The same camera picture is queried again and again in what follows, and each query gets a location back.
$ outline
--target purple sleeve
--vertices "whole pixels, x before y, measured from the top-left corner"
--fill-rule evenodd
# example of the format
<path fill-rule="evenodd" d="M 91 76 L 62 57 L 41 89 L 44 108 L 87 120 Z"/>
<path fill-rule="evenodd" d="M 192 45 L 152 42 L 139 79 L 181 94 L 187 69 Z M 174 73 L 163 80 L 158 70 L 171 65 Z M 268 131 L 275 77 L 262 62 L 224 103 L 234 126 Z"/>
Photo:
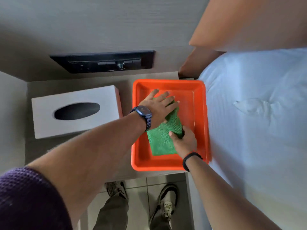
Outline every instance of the purple sleeve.
<path fill-rule="evenodd" d="M 17 168 L 0 177 L 0 229 L 72 230 L 62 197 L 40 173 Z"/>

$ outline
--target white sneaker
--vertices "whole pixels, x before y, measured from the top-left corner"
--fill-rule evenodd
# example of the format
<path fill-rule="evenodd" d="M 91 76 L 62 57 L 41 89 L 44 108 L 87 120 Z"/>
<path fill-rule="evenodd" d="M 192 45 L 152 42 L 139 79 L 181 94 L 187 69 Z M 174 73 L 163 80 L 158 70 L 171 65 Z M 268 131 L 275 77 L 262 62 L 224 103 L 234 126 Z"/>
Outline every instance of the white sneaker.
<path fill-rule="evenodd" d="M 124 199 L 128 199 L 123 181 L 106 182 L 104 186 L 110 197 L 120 196 L 120 197 L 123 197 Z"/>
<path fill-rule="evenodd" d="M 167 221 L 170 221 L 171 215 L 174 214 L 174 211 L 177 207 L 178 203 L 178 188 L 174 184 L 167 184 L 162 189 L 158 205 L 156 207 L 155 212 L 152 214 L 149 220 L 149 225 L 151 224 L 152 220 L 156 216 L 162 216 L 163 218 L 167 219 Z"/>

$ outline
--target pants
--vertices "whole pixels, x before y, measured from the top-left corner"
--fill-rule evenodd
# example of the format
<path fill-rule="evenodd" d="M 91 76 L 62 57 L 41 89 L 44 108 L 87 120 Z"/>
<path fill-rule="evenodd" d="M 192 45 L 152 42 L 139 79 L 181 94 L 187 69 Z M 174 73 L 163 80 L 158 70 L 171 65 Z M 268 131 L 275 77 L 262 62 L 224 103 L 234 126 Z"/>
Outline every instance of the pants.
<path fill-rule="evenodd" d="M 128 201 L 119 196 L 113 196 L 100 209 L 93 230 L 126 230 L 129 210 Z M 171 230 L 166 219 L 155 216 L 149 226 L 150 230 Z"/>

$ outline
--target forearm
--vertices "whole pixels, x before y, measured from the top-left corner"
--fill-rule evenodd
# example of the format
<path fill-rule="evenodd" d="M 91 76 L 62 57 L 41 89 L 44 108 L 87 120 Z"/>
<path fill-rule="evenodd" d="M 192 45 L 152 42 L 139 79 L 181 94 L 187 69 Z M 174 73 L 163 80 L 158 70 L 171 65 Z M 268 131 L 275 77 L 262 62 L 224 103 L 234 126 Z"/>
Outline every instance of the forearm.
<path fill-rule="evenodd" d="M 196 156 L 186 161 L 214 230 L 280 229 Z"/>
<path fill-rule="evenodd" d="M 29 167 L 57 188 L 74 225 L 145 129 L 145 121 L 134 112 L 63 143 Z"/>

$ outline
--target hand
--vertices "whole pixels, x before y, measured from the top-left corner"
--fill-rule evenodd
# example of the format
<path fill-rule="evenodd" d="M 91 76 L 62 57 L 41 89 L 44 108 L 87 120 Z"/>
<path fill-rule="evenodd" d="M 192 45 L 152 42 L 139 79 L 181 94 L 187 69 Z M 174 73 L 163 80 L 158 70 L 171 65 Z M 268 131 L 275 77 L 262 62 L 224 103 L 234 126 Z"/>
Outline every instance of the hand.
<path fill-rule="evenodd" d="M 183 159 L 190 152 L 197 150 L 197 141 L 190 128 L 186 126 L 183 126 L 182 128 L 185 131 L 185 135 L 182 139 L 178 139 L 177 135 L 171 131 L 169 132 L 169 136 L 173 140 L 175 150 Z"/>
<path fill-rule="evenodd" d="M 159 92 L 158 89 L 153 90 L 143 101 L 140 102 L 140 106 L 147 107 L 152 114 L 151 117 L 151 128 L 158 127 L 162 122 L 165 121 L 165 117 L 171 113 L 176 107 L 178 107 L 179 101 L 167 106 L 174 101 L 174 96 L 169 96 L 169 92 L 165 92 L 154 99 L 154 96 Z"/>

